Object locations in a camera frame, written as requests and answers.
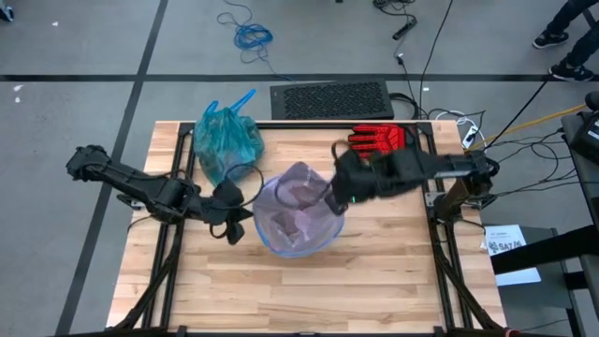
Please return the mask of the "white power strip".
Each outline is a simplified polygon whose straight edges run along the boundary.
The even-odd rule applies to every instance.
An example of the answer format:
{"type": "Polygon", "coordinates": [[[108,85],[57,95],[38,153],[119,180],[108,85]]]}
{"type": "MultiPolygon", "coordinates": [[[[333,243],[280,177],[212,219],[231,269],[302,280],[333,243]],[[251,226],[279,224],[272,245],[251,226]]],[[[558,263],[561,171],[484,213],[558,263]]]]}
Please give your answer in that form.
{"type": "Polygon", "coordinates": [[[477,125],[471,125],[468,132],[464,136],[462,140],[462,147],[464,149],[468,149],[475,142],[476,136],[478,134],[479,128],[477,125]]]}

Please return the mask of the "red black padded gloves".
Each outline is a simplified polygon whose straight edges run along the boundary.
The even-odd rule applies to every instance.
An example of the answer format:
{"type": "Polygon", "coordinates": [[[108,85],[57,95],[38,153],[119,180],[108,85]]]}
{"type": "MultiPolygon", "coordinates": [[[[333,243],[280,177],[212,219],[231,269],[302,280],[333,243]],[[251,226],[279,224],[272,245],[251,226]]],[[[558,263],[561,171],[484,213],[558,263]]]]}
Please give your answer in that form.
{"type": "Polygon", "coordinates": [[[389,154],[406,147],[405,130],[391,124],[357,125],[347,141],[349,147],[361,158],[368,158],[375,153],[389,154]]]}

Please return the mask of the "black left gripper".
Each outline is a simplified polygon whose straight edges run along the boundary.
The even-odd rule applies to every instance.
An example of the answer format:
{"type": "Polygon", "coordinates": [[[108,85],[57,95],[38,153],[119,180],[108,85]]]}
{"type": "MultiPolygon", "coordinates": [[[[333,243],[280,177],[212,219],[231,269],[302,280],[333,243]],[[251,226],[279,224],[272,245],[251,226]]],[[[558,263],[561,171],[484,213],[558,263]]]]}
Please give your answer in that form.
{"type": "Polygon", "coordinates": [[[243,208],[242,203],[241,190],[230,179],[221,181],[212,195],[202,201],[203,222],[211,225],[227,222],[226,239],[230,245],[236,245],[245,234],[243,226],[238,222],[254,215],[243,208]]]}

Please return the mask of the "black metal beam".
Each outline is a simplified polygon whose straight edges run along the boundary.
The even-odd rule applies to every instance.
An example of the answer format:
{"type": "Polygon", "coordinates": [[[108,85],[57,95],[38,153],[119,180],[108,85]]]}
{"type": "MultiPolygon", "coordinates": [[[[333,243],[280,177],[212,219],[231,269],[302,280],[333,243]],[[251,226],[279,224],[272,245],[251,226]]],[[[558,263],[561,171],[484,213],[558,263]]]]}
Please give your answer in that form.
{"type": "Polygon", "coordinates": [[[491,262],[494,273],[503,274],[584,255],[599,256],[599,230],[594,225],[500,253],[491,262]]]}

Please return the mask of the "black aluminium table frame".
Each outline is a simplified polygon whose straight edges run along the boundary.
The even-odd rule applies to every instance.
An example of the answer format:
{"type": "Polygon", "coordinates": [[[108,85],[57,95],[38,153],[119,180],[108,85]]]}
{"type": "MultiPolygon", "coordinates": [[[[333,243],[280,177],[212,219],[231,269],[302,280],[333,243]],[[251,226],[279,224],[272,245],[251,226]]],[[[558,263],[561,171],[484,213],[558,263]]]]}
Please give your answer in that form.
{"type": "MultiPolygon", "coordinates": [[[[330,145],[346,139],[366,121],[258,122],[266,143],[259,167],[265,181],[296,162],[305,162],[325,179],[333,173],[330,145]]],[[[379,122],[390,124],[391,121],[379,122]]],[[[191,122],[159,121],[153,127],[144,169],[163,173],[173,161],[183,169],[191,160],[191,122]]],[[[152,219],[128,232],[108,317],[124,320],[173,242],[173,271],[158,287],[136,328],[186,326],[192,332],[431,333],[449,323],[465,327],[450,282],[437,275],[423,193],[418,188],[394,199],[351,206],[338,239],[313,255],[278,257],[263,245],[253,220],[242,222],[244,237],[234,246],[216,240],[209,227],[189,221],[161,226],[152,219]]],[[[468,222],[451,231],[439,228],[442,247],[455,254],[474,297],[492,319],[506,326],[504,310],[483,248],[483,229],[468,222]]]]}

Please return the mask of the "teal plastic trash bag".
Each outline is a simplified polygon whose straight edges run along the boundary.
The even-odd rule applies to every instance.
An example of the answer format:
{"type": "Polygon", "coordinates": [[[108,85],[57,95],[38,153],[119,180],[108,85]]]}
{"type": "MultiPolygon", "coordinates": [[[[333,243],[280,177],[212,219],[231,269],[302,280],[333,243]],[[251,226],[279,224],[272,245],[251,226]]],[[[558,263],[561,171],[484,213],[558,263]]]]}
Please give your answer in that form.
{"type": "Polygon", "coordinates": [[[250,90],[230,107],[213,102],[194,128],[193,150],[205,177],[213,186],[225,178],[237,183],[263,155],[265,143],[254,119],[240,115],[255,95],[250,90]]]}

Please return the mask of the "black perforated metal case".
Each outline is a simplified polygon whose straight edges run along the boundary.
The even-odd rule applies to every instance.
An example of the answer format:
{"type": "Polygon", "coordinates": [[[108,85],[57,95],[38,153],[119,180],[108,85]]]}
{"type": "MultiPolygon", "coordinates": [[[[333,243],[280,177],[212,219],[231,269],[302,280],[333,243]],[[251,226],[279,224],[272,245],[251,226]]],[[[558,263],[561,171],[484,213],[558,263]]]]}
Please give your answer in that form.
{"type": "Polygon", "coordinates": [[[329,81],[270,88],[273,120],[392,120],[383,80],[329,81]]]}

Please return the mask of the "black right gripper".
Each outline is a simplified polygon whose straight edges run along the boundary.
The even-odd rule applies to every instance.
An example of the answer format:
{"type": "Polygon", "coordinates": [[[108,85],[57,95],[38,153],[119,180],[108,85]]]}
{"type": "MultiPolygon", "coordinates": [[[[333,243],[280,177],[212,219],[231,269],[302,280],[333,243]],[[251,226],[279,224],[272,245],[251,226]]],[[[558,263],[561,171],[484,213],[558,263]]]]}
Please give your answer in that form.
{"type": "Polygon", "coordinates": [[[333,153],[335,173],[331,192],[324,200],[333,214],[343,215],[349,203],[362,203],[378,197],[378,183],[373,167],[353,150],[333,153]]]}

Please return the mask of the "person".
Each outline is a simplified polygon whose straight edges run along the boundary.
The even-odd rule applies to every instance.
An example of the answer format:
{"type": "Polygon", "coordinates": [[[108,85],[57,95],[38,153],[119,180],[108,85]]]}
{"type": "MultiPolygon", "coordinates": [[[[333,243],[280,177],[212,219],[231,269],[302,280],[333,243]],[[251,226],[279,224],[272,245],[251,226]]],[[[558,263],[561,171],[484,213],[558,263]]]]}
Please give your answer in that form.
{"type": "MultiPolygon", "coordinates": [[[[586,9],[599,4],[599,0],[567,0],[546,28],[535,38],[536,49],[557,46],[568,40],[566,29],[586,9]]],[[[581,37],[563,59],[551,66],[548,73],[562,81],[590,81],[594,73],[585,67],[586,62],[599,50],[599,21],[581,37]]]]}

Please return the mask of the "black equipment cart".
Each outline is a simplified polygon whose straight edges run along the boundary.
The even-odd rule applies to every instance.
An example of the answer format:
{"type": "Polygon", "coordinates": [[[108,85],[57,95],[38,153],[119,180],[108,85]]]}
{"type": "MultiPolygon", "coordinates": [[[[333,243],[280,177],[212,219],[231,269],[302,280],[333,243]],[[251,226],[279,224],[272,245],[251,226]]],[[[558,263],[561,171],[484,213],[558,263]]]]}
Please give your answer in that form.
{"type": "Polygon", "coordinates": [[[599,91],[586,94],[585,104],[588,111],[562,117],[561,123],[578,183],[599,230],[599,91]]]}

